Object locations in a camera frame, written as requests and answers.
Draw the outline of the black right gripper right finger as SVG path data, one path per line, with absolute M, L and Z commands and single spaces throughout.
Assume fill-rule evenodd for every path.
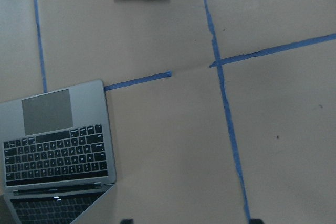
M 249 224 L 264 224 L 262 219 L 250 219 Z

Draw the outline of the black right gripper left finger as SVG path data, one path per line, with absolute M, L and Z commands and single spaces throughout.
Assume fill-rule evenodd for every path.
M 120 224 L 134 224 L 134 220 L 133 219 L 122 219 L 120 221 Z

